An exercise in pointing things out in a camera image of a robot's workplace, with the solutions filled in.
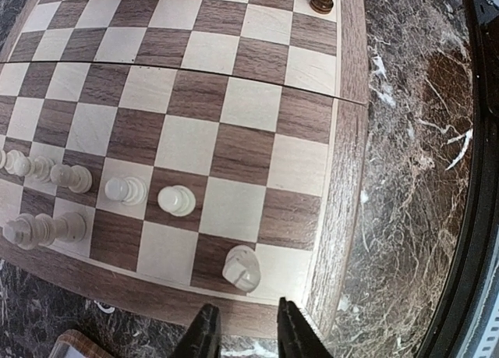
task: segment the chess square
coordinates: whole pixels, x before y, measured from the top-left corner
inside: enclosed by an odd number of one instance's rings
[[[62,53],[61,61],[88,62],[94,60],[105,33],[105,28],[74,29]]]
[[[19,215],[23,187],[0,179],[0,226],[14,220]]]
[[[168,225],[188,231],[197,232],[200,227],[201,211],[203,210],[204,194],[208,178],[180,171],[172,171],[154,167],[150,182],[149,200],[147,201],[146,220],[162,225]],[[184,185],[196,197],[196,207],[193,212],[184,217],[176,217],[164,212],[157,203],[157,195],[166,186]]]
[[[135,63],[180,68],[189,36],[184,29],[147,28]]]
[[[105,156],[116,111],[117,108],[112,106],[77,104],[66,147],[82,153]]]
[[[202,0],[159,0],[149,27],[192,30]]]
[[[29,154],[31,149],[31,141],[18,140],[12,137],[5,137],[3,150],[5,153],[9,153],[11,150],[18,150],[23,154]],[[17,185],[23,185],[24,178],[16,175],[10,175],[5,168],[0,169],[0,179],[4,179],[10,183],[15,183]]]
[[[326,163],[326,144],[276,134],[267,186],[320,197]]]
[[[153,165],[165,115],[118,108],[108,156]]]
[[[94,61],[133,63],[145,33],[146,28],[108,28]]]
[[[76,212],[83,216],[87,230],[83,239],[76,243],[65,243],[58,239],[54,241],[50,248],[56,248],[69,251],[70,253],[88,258],[90,256],[90,243],[92,242],[92,231],[94,228],[95,208],[76,204],[62,198],[55,198],[54,217],[57,218],[67,212]]]
[[[81,90],[80,102],[118,106],[129,66],[92,64]]]
[[[122,0],[110,27],[147,27],[159,0]]]
[[[144,222],[137,273],[189,285],[197,232]]]
[[[88,63],[57,63],[47,98],[78,101],[89,68]]]
[[[290,11],[262,5],[248,5],[241,36],[277,44],[289,44],[291,24]]]
[[[227,34],[193,31],[182,60],[182,68],[230,74],[239,38]]]
[[[46,30],[33,55],[33,60],[59,60],[72,32],[73,29]]]
[[[166,68],[130,67],[119,107],[166,113],[176,72]]]
[[[220,124],[211,164],[211,176],[266,185],[274,134]]]
[[[30,188],[23,189],[23,198],[21,200],[20,214],[54,214],[55,197],[48,194],[33,190]]]
[[[275,132],[281,91],[277,85],[230,77],[221,122]]]
[[[56,63],[31,63],[19,91],[20,97],[45,98]]]
[[[54,161],[55,164],[61,164],[62,159],[64,158],[64,148],[33,142],[31,144],[30,157],[35,159],[39,156],[47,157]],[[33,177],[25,177],[24,186],[51,196],[54,196],[57,192],[57,186],[55,184],[40,183]]]
[[[312,252],[289,247],[257,244],[255,249],[260,262],[261,279],[257,288],[248,296],[301,303]]]
[[[36,30],[46,30],[52,21],[60,2],[37,5],[24,24],[23,32],[34,32]]]
[[[178,71],[168,114],[219,122],[227,82],[227,76]]]
[[[139,165],[138,163],[132,163],[130,161],[119,161],[118,159],[106,158],[104,161],[104,169],[102,170],[99,195],[97,196],[97,208],[136,219],[144,219],[147,196],[142,204],[127,206],[107,198],[105,187],[106,183],[113,177],[133,176],[141,179],[146,184],[147,190],[149,190],[152,175],[153,167],[150,165]]]
[[[78,194],[72,192],[69,188],[58,186],[57,197],[70,200],[77,204],[95,207],[95,204],[97,203],[97,193],[101,183],[102,169],[104,167],[104,157],[65,149],[62,163],[70,165],[71,167],[74,165],[81,165],[82,167],[87,168],[92,174],[92,187],[88,192]]]
[[[9,61],[23,62],[31,60],[43,35],[43,30],[39,30],[38,32],[21,33],[19,40],[17,41],[16,48],[14,48],[14,51],[10,55]]]
[[[333,98],[282,88],[277,133],[329,144]]]
[[[89,0],[76,28],[109,27],[121,0]]]
[[[285,84],[334,95],[336,92],[336,57],[291,46]]]
[[[65,147],[75,109],[75,102],[45,99],[34,140],[43,144]]]
[[[139,256],[142,220],[96,210],[90,258],[135,271]]]
[[[4,64],[0,70],[0,95],[19,94],[30,63]]]
[[[267,188],[259,243],[312,250],[320,198]]]
[[[265,186],[210,177],[199,232],[255,243],[264,198]]]
[[[225,280],[222,275],[228,252],[238,245],[255,248],[254,243],[200,233],[197,240],[196,257],[190,285],[245,296],[246,292],[237,289],[233,284]]]
[[[0,96],[0,135],[6,135],[9,128],[16,97]]]
[[[166,115],[154,165],[209,175],[218,123]]]
[[[241,37],[234,76],[284,84],[288,46]]]
[[[43,99],[18,97],[10,117],[7,136],[32,141],[43,104]]]
[[[293,13],[291,46],[336,55],[336,23],[314,16]]]
[[[331,12],[324,15],[322,13],[315,12],[312,7],[310,7],[310,0],[295,0],[295,6],[293,8],[293,12],[303,13],[305,15],[317,17],[319,19],[325,19],[328,21],[332,21],[337,23],[337,15],[336,12],[338,10],[338,6],[335,5]]]
[[[62,2],[48,24],[48,29],[74,28],[88,0]]]
[[[218,34],[241,34],[246,3],[203,0],[194,30]]]

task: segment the white rook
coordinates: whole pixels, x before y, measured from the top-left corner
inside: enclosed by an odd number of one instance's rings
[[[243,292],[255,290],[261,276],[255,252],[246,245],[233,247],[225,258],[222,276]]]
[[[196,207],[194,193],[182,185],[167,186],[160,190],[157,202],[163,211],[174,216],[187,216]]]
[[[50,181],[50,171],[54,167],[54,161],[50,158],[39,156],[35,159],[24,155],[14,161],[14,174],[20,177],[33,177],[41,183]]]
[[[25,158],[24,154],[19,150],[11,150],[8,153],[0,150],[0,169],[5,168],[10,175],[13,175],[14,163],[16,163],[18,158]]]
[[[74,193],[86,193],[92,187],[92,174],[81,165],[55,165],[50,179],[57,186],[69,188]]]
[[[55,239],[65,242],[78,242],[85,237],[87,226],[82,215],[69,212],[53,219],[47,214],[34,217],[21,214],[16,220],[7,222],[3,236],[21,249],[31,250],[40,246],[49,246]]]
[[[138,177],[113,177],[104,188],[106,197],[127,206],[142,204],[147,197],[147,186]]]

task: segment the white chess piece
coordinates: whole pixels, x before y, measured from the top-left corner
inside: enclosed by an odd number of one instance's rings
[[[137,177],[113,177],[104,188],[106,197],[126,206],[142,204],[147,197],[147,186]]]
[[[243,292],[252,292],[260,284],[260,265],[255,252],[246,245],[233,247],[225,258],[222,276]]]
[[[92,174],[81,165],[55,165],[50,171],[50,179],[55,185],[67,187],[74,193],[86,193],[92,187]]]
[[[33,177],[41,183],[48,183],[52,167],[54,167],[54,161],[50,158],[38,156],[32,159],[23,155],[14,161],[13,169],[14,174],[20,177]]]
[[[161,189],[157,195],[157,202],[163,211],[179,217],[187,216],[196,207],[194,193],[182,185],[167,186]]]
[[[3,236],[21,249],[31,250],[40,246],[49,246],[55,239],[65,242],[78,242],[85,237],[87,226],[85,219],[76,212],[69,212],[53,219],[47,214],[34,217],[21,214],[16,220],[7,222]]]
[[[0,150],[0,169],[5,168],[10,175],[14,175],[14,163],[21,157],[25,158],[24,154],[19,150],[11,150],[8,153]]]

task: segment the white pawn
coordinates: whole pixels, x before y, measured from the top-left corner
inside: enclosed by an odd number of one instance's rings
[[[41,183],[50,181],[50,171],[54,167],[54,161],[50,158],[39,156],[32,158],[18,157],[14,162],[14,174],[20,177],[33,177]]]
[[[113,177],[104,188],[106,197],[126,206],[142,204],[147,197],[147,186],[137,177]]]
[[[50,179],[55,185],[69,188],[74,193],[86,193],[92,187],[92,174],[81,165],[55,165],[50,171]]]
[[[76,212],[69,212],[56,219],[47,214],[39,214],[37,217],[21,214],[16,220],[5,224],[3,236],[21,249],[31,250],[38,245],[49,246],[55,239],[68,243],[81,241],[86,230],[85,219]]]
[[[19,150],[11,150],[8,153],[0,150],[0,168],[5,168],[10,175],[14,175],[14,163],[21,157],[25,156]]]
[[[167,186],[160,190],[157,202],[163,211],[173,216],[187,216],[196,207],[194,193],[182,185]]]
[[[233,247],[225,258],[222,276],[243,292],[255,290],[261,276],[255,252],[246,245]]]

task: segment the chessboard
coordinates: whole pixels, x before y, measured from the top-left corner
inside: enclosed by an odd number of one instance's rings
[[[0,171],[0,225],[78,212],[87,234],[49,249],[130,279],[206,297],[303,304],[331,181],[341,3],[310,0],[39,0],[0,72],[0,147],[82,165],[88,193]],[[112,177],[142,179],[126,206]],[[166,186],[193,191],[179,218]],[[246,245],[261,281],[222,276]]]

